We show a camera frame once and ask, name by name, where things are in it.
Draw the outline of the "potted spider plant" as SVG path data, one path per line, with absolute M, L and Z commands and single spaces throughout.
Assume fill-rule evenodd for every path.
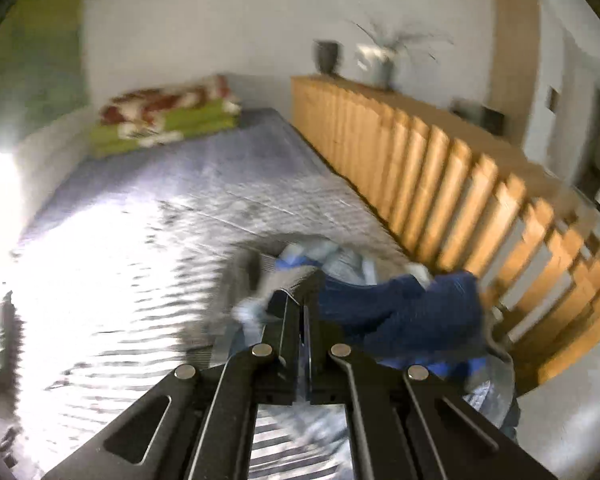
M 366 44 L 355 47 L 356 80 L 373 89 L 393 89 L 392 82 L 401 58 L 411 58 L 414 52 L 420 52 L 428 60 L 438 62 L 439 50 L 455 46 L 454 39 L 446 32 L 417 22 L 391 28 L 370 18 L 366 26 L 356 21 L 350 21 L 350 24 L 367 40 Z

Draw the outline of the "dark ceramic vase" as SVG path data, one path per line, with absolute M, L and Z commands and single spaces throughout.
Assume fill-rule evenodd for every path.
M 314 63 L 320 74 L 334 76 L 340 59 L 340 43 L 332 40 L 315 40 Z

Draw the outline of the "dark grey pillow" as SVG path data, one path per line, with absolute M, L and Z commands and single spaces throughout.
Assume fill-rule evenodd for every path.
M 15 413 L 21 332 L 12 292 L 8 292 L 0 302 L 0 412 L 9 415 Z

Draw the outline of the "green folded blanket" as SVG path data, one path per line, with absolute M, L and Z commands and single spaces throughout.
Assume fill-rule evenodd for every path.
M 159 110 L 148 120 L 125 119 L 111 125 L 100 122 L 90 132 L 92 155 L 120 155 L 235 128 L 240 114 L 239 104 L 217 100 L 202 107 Z

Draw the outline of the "wooden door panel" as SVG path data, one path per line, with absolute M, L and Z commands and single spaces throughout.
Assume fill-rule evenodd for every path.
M 522 147 L 540 64 L 539 0 L 494 0 L 488 107 L 504 116 L 503 136 Z

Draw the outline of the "striped blue white bedspread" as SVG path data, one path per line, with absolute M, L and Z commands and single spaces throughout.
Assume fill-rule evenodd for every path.
M 242 248 L 306 236 L 374 258 L 383 276 L 406 265 L 275 110 L 79 166 L 15 252 L 16 477 L 43 477 L 222 327 Z

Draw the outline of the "light blue denim jacket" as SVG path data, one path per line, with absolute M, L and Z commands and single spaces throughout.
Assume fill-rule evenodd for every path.
M 365 252 L 360 252 L 354 247 L 341 245 L 324 237 L 305 237 L 291 240 L 289 245 L 277 257 L 290 261 L 295 258 L 306 257 L 327 264 L 327 271 L 335 278 L 354 283 L 360 281 L 367 284 L 378 284 L 395 278 L 398 275 L 410 272 L 419 263 L 396 264 L 381 258 L 376 258 Z M 417 273 L 421 278 L 425 275 L 434 277 L 426 269 Z M 265 322 L 280 319 L 268 302 L 266 314 L 272 318 Z M 396 370 L 406 370 L 412 365 L 422 365 L 431 370 L 438 377 L 447 380 L 451 385 L 460 390 L 465 400 L 483 416 L 497 426 L 507 437 L 517 437 L 517 427 L 520 419 L 520 408 L 516 400 L 515 374 L 513 360 L 510 355 L 492 339 L 490 330 L 493 318 L 484 311 L 484 334 L 486 335 L 486 353 L 479 359 L 455 363 L 436 370 L 432 364 L 410 364 L 406 367 L 392 367 Z M 242 330 L 238 328 L 232 342 L 233 350 L 247 347 Z

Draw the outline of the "dark grey knit garment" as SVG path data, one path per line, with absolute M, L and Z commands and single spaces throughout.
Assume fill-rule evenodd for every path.
M 264 324 L 272 318 L 272 314 L 266 314 L 266 307 L 273 292 L 279 289 L 294 292 L 313 272 L 309 266 L 291 269 L 276 266 L 277 257 L 290 242 L 289 236 L 267 236 L 232 246 L 211 301 L 213 335 L 236 325 L 242 330 L 246 346 L 262 340 Z

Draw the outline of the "blue pinstriped garment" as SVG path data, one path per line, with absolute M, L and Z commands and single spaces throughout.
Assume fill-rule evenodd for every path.
M 341 327 L 351 346 L 392 367 L 432 364 L 436 370 L 486 353 L 478 281 L 466 271 L 434 276 L 414 266 L 378 284 L 335 278 L 327 264 L 306 257 L 279 259 L 277 271 L 309 270 L 318 281 L 320 319 Z

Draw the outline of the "red floral folded blanket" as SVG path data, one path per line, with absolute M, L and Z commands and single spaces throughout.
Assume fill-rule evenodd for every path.
M 114 96 L 99 111 L 99 121 L 106 126 L 122 122 L 151 124 L 170 110 L 198 110 L 220 104 L 227 113 L 239 110 L 238 97 L 230 90 L 224 75 L 213 74 L 185 84 L 131 90 Z

